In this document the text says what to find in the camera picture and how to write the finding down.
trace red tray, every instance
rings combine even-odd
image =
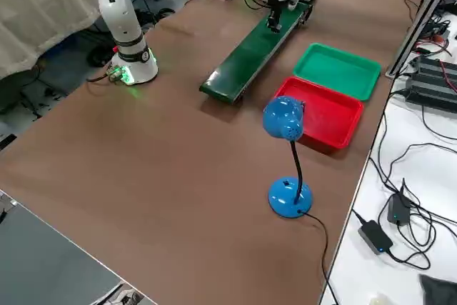
[[[295,76],[283,82],[277,96],[304,101],[304,133],[299,142],[325,152],[348,146],[363,111],[358,99]]]

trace brown table surface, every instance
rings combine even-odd
[[[324,236],[285,220],[266,194],[294,175],[262,110],[312,42],[384,68],[409,25],[402,0],[318,0],[238,106],[199,85],[258,23],[242,0],[192,1],[148,35],[159,76],[136,87],[85,84],[0,158],[0,188],[160,304],[315,304]],[[380,76],[351,145],[298,145],[327,225],[330,261],[391,82]]]

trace green tray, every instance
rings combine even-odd
[[[313,43],[293,69],[293,74],[315,84],[368,100],[381,73],[378,62]]]

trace lamp base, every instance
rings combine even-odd
[[[300,198],[297,204],[293,203],[296,190],[298,187],[298,179],[295,177],[286,177],[276,180],[268,191],[268,202],[271,208],[279,216],[286,218],[298,218],[303,216],[311,208],[313,196],[309,186],[305,183],[301,186]]]

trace blue plastic lamp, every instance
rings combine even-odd
[[[297,218],[311,208],[313,197],[303,183],[295,141],[303,134],[304,103],[290,97],[279,96],[263,110],[263,128],[272,137],[290,141],[298,178],[287,176],[276,180],[268,192],[268,202],[279,216]]]

